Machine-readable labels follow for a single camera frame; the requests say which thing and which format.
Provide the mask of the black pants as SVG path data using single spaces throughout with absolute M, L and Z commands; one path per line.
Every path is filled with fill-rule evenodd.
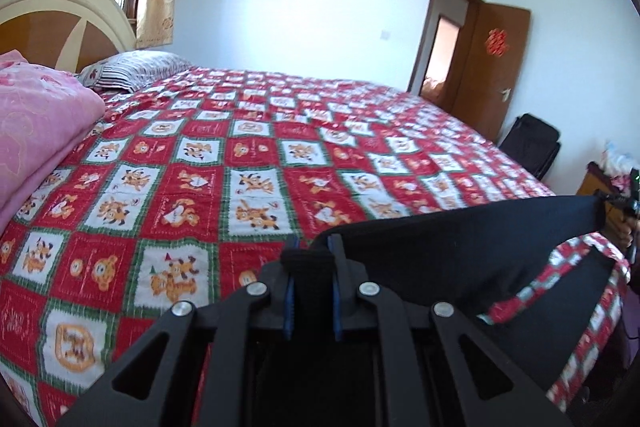
M 502 326 L 482 314 L 518 295 L 544 269 L 556 246 L 600 230 L 604 205 L 596 196 L 514 199 L 425 216 L 340 225 L 308 248 L 291 243 L 279 262 L 290 278 L 292 332 L 270 365 L 250 425 L 378 426 L 368 348 L 334 335 L 335 257 L 328 239 L 341 237 L 349 261 L 405 303 L 450 303 L 547 391 L 576 347 L 613 270 L 589 248 L 527 311 Z

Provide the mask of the wooden cabinet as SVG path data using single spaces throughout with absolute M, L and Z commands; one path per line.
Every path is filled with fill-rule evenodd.
M 612 184 L 610 178 L 605 176 L 601 168 L 593 161 L 587 165 L 582 184 L 577 190 L 577 195 L 592 195 L 597 192 L 618 195 L 620 191 Z M 622 210 L 605 205 L 606 219 L 602 234 L 609 239 L 620 251 L 627 254 L 634 239 L 639 232 L 639 221 L 628 218 Z

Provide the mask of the black folding chair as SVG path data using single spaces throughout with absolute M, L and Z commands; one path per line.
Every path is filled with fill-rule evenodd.
M 524 114 L 514 122 L 499 150 L 541 181 L 558 156 L 560 132 L 545 121 Z

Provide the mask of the red patchwork bedspread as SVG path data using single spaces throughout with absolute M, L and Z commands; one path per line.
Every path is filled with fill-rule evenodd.
M 548 188 L 390 88 L 194 68 L 105 113 L 1 227 L 1 421 L 41 426 L 183 298 L 250 283 L 311 239 Z

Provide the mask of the brown wooden door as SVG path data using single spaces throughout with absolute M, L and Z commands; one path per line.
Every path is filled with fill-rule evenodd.
M 532 12 L 526 9 L 495 3 L 480 6 L 450 114 L 489 141 L 498 138 L 506 118 L 511 95 L 520 78 L 531 21 Z M 502 28 L 508 33 L 510 49 L 502 57 L 486 52 L 485 40 L 492 28 Z M 501 92 L 508 88 L 510 98 L 503 102 Z

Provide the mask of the red double happiness decoration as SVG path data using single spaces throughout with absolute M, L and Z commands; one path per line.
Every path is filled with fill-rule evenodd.
M 485 49 L 490 56 L 502 57 L 510 49 L 508 33 L 502 28 L 492 28 L 488 31 Z

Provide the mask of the pink folded blanket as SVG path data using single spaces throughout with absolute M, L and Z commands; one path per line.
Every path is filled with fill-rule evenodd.
M 105 103 L 74 75 L 1 55 L 1 226 L 105 113 Z

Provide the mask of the striped pillow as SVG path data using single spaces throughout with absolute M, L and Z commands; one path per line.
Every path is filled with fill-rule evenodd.
M 170 52 L 134 50 L 122 52 L 86 66 L 76 79 L 86 88 L 136 92 L 157 80 L 188 70 L 192 64 Z

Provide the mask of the cream wooden headboard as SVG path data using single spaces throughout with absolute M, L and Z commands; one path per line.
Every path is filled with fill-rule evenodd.
M 1 0 L 1 52 L 32 64 L 81 72 L 135 44 L 115 0 Z

